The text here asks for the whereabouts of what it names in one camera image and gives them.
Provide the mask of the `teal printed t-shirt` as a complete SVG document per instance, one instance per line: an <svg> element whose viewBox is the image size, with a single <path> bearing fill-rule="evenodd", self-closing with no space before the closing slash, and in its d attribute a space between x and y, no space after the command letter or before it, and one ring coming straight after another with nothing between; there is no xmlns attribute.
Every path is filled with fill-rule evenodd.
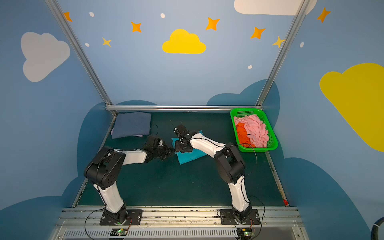
<svg viewBox="0 0 384 240"><path fill-rule="evenodd" d="M172 146L175 149L175 141L178 140L178 138L172 138ZM193 148L193 151L191 153L177 153L175 150L175 153L178 157L180 165L197 160L201 157L206 156L207 154L204 153L201 150L197 150Z"/></svg>

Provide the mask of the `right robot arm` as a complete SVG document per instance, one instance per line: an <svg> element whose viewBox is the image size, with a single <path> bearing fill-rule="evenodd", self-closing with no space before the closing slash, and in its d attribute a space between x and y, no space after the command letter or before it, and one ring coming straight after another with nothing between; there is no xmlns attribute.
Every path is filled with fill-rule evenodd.
<svg viewBox="0 0 384 240"><path fill-rule="evenodd" d="M215 160L221 179L229 186L232 196L234 219L245 224L252 210L245 188L245 161L236 145L213 141L196 131L189 131L183 125L174 128L179 138L175 147L178 152L199 150Z"/></svg>

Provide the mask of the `folded grey-blue t-shirt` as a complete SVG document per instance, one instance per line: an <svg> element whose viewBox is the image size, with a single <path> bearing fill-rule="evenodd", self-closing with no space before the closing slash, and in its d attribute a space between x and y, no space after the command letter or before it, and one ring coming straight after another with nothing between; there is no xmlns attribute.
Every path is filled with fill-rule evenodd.
<svg viewBox="0 0 384 240"><path fill-rule="evenodd" d="M111 132L112 139L149 135L151 118L152 114L143 112L118 114Z"/></svg>

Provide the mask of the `orange t-shirt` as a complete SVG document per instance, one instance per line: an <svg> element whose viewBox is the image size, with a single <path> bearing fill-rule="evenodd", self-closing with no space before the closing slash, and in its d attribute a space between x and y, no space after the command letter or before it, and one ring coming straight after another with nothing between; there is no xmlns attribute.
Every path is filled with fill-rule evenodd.
<svg viewBox="0 0 384 240"><path fill-rule="evenodd" d="M239 145L244 148L254 148L255 145L251 142L250 138L248 137L248 133L245 129L244 123L238 123L236 125L237 130L237 136L239 140Z"/></svg>

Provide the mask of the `left green circuit board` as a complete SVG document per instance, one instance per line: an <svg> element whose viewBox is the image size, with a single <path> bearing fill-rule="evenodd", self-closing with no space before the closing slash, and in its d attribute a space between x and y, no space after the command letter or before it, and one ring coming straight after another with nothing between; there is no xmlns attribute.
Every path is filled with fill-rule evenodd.
<svg viewBox="0 0 384 240"><path fill-rule="evenodd" d="M128 232L128 229L112 229L110 232L110 237L125 237Z"/></svg>

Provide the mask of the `green circuit board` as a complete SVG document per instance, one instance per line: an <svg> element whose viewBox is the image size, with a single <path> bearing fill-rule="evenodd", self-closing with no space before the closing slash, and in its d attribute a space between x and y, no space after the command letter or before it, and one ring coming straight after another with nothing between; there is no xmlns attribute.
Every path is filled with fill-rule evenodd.
<svg viewBox="0 0 384 240"><path fill-rule="evenodd" d="M128 232L128 229L112 229L110 232L110 237L125 237Z"/></svg>
<svg viewBox="0 0 384 240"><path fill-rule="evenodd" d="M254 236L250 228L237 228L237 240L250 240Z"/></svg>

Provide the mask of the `right green circuit board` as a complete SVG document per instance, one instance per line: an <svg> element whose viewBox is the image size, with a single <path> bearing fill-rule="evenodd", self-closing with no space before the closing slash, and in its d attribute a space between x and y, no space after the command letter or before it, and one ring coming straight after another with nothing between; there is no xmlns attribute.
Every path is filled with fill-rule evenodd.
<svg viewBox="0 0 384 240"><path fill-rule="evenodd" d="M250 228L237 228L237 240L250 240L254 236Z"/></svg>

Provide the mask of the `aluminium back frame rail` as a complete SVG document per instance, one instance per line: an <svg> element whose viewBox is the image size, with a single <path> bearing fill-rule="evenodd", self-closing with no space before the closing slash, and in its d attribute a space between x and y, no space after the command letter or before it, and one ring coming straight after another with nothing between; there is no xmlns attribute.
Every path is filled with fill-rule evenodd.
<svg viewBox="0 0 384 240"><path fill-rule="evenodd" d="M107 111L129 112L129 111L144 111L144 112L223 112L231 111L232 109L260 109L262 106L157 106L157 105L107 105Z"/></svg>

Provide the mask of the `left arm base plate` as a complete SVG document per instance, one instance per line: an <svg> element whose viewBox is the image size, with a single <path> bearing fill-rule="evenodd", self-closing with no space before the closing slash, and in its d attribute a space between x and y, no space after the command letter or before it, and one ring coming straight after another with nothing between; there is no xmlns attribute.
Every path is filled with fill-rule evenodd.
<svg viewBox="0 0 384 240"><path fill-rule="evenodd" d="M100 226L138 226L142 219L142 210L122 209L117 213L112 213L104 209Z"/></svg>

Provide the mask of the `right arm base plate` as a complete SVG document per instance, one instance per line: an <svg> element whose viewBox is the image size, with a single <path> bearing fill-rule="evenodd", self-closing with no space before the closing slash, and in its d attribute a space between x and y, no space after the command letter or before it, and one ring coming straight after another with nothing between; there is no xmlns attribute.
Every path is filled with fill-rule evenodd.
<svg viewBox="0 0 384 240"><path fill-rule="evenodd" d="M261 216L257 209L246 210L244 213L234 209L218 210L218 217L222 225L260 225Z"/></svg>

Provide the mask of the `aluminium right frame rail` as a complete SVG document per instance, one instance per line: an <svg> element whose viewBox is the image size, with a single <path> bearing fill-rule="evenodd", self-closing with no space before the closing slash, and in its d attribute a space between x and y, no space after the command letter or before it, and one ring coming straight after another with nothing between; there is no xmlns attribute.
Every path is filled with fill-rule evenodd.
<svg viewBox="0 0 384 240"><path fill-rule="evenodd" d="M276 183L276 185L277 185L277 187L278 187L278 190L279 190L279 192L280 192L280 194L281 194L281 196L282 196L284 205L285 205L285 207L290 207L290 204L289 204L289 202L288 202L288 200L287 200L287 197L286 197L284 188L283 188L283 186L282 186L281 180L280 180L280 178L279 178L279 175L278 175L278 173L277 173L277 170L276 170L276 168L275 168L275 165L274 165L274 163L273 163L273 160L272 160L272 157L271 157L269 151L265 152L265 155L266 155L268 164L269 164L269 166L270 166L270 169L271 169L271 171L272 171L272 174L273 174L275 183Z"/></svg>

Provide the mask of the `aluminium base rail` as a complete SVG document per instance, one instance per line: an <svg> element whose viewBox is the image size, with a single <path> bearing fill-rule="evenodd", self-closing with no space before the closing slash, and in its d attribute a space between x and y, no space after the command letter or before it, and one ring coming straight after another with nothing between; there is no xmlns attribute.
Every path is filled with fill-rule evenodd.
<svg viewBox="0 0 384 240"><path fill-rule="evenodd" d="M236 240L237 228L250 228L251 240L307 240L300 213L292 207L255 208L260 225L222 225L217 206L139 206L138 226L100 226L100 206L63 209L51 240ZM110 237L112 229L128 229L125 237Z"/></svg>

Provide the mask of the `aluminium left corner post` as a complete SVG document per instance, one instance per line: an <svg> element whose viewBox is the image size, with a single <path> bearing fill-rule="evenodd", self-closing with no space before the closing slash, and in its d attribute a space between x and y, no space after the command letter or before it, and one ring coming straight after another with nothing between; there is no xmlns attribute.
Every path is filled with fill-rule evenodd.
<svg viewBox="0 0 384 240"><path fill-rule="evenodd" d="M53 0L45 0L48 8L50 9L51 13L55 17L56 21L58 22L60 28L62 29L63 33L65 34L66 38L70 42L72 48L74 49L76 55L78 56L81 64L83 65L84 69L86 70L87 74L89 75L91 81L93 82L94 86L96 87L98 93L102 97L104 103L106 105L112 105L112 101L110 97L108 96L100 78L98 77L95 69L93 68L90 60L86 56L85 51L82 48L82 45L80 41L78 40L75 32L73 31L70 22L65 17L64 12L62 11L58 1Z"/></svg>

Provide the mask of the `aluminium corner post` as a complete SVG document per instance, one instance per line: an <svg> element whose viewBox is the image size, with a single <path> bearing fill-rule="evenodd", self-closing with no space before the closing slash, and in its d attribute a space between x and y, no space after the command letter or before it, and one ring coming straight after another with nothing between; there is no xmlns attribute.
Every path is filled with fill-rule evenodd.
<svg viewBox="0 0 384 240"><path fill-rule="evenodd" d="M284 63L284 60L295 40L295 37L297 35L297 33L299 32L299 29L306 17L306 12L307 12L307 9L310 8L310 3L311 1L309 0L304 0L301 2L301 4L299 5L299 8L298 8L298 11L292 21L292 24L287 32L287 35L286 35L286 39L285 41L283 42L283 45L281 46L280 50L279 50L279 53L278 53L278 56L276 58L276 61L273 65L273 68L267 78L267 81L266 83L264 84L264 87L262 88L261 90L261 93L258 97L258 100L257 100L257 103L256 103L256 107L258 108L263 108L263 103L265 102L266 98L267 98L267 95L268 93L270 92L270 89L276 79L276 77L278 76L278 73Z"/></svg>
<svg viewBox="0 0 384 240"><path fill-rule="evenodd" d="M78 56L81 64L83 65L84 69L86 70L87 74L89 75L91 81L93 82L94 86L96 87L98 93L102 97L104 103L106 105L112 105L112 101L110 97L108 96L100 78L98 77L95 69L93 68L90 60L86 56L85 51L82 48L82 45L80 41L78 40L75 32L73 31L70 22L65 17L64 12L62 11L58 1L53 0L45 0L48 8L50 9L51 13L55 17L56 21L58 22L60 28L62 29L63 33L65 34L66 38L70 42L72 48L74 49L76 55Z"/></svg>

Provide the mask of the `aluminium right corner post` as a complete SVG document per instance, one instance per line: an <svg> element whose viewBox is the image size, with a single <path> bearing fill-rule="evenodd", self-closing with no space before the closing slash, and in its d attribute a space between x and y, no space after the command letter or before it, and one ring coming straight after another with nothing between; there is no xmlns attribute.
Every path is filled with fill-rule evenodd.
<svg viewBox="0 0 384 240"><path fill-rule="evenodd" d="M266 83L264 84L264 87L262 88L261 90L261 93L258 97L258 100L257 100L257 103L256 103L256 107L258 108L263 108L263 103L265 102L266 98L267 98L267 95L268 93L270 92L270 89L276 79L276 77L278 76L278 73L284 63L284 60L295 40L295 37L297 35L297 33L299 32L299 29L306 17L306 12L307 12L307 9L310 8L310 3L311 1L309 0L304 0L301 2L301 4L299 5L299 8L298 8L298 11L292 21L292 24L287 32L287 35L286 35L286 39L285 41L283 42L283 45L281 46L280 50L279 50L279 53L278 53L278 56L276 58L276 61L273 65L273 68L267 78L267 81Z"/></svg>

